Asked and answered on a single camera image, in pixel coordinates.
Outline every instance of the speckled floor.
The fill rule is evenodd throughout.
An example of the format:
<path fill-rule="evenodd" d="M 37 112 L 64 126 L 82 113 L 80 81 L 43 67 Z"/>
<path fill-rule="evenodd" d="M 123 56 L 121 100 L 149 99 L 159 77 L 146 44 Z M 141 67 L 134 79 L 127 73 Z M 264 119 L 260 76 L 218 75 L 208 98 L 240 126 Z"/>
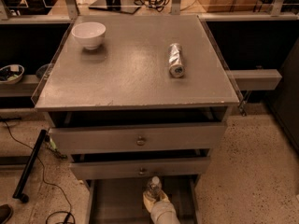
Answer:
<path fill-rule="evenodd" d="M 41 129 L 48 129 L 33 110 L 0 110 L 0 116 L 22 116 L 9 123 L 12 134 L 33 147 Z M 236 111 L 228 119 L 221 144 L 196 186 L 203 224 L 298 224 L 299 159 L 273 116 L 262 104 L 248 105 L 248 115 Z M 14 141 L 0 124 L 0 156 L 29 155 L 31 150 Z M 45 146 L 39 152 L 45 179 L 59 185 L 72 204 L 76 223 L 85 223 L 89 191 L 76 180 L 66 160 L 57 159 Z M 42 182 L 42 166 L 36 161 L 24 193 L 29 203 L 12 198 L 22 169 L 0 168 L 0 204 L 9 203 L 14 215 L 8 224 L 45 223 L 49 214 L 69 210 L 63 193 Z M 62 221 L 65 214 L 49 223 Z"/>

